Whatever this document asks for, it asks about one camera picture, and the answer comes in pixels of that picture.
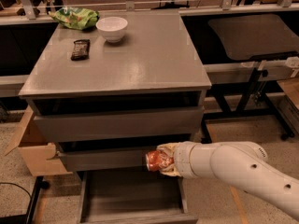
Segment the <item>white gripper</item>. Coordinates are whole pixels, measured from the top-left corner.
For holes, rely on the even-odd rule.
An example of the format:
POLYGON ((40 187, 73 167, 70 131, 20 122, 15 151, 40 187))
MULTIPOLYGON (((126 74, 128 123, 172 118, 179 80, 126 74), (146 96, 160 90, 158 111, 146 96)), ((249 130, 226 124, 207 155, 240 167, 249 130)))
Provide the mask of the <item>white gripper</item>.
POLYGON ((167 156, 174 156, 174 165, 160 170, 160 173, 168 176, 181 176, 184 178, 196 178, 197 175, 191 167, 191 153, 195 148, 194 142, 167 143, 157 146, 157 150, 167 156))

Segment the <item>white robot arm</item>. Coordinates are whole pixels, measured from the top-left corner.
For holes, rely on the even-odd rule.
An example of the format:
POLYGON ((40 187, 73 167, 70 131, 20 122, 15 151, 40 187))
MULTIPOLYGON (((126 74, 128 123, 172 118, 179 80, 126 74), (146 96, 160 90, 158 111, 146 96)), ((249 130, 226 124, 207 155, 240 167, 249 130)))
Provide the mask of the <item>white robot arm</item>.
POLYGON ((269 165, 267 153, 256 143, 188 141, 159 145, 157 150, 165 156, 159 165, 164 175, 218 178, 299 220, 299 180, 269 165))

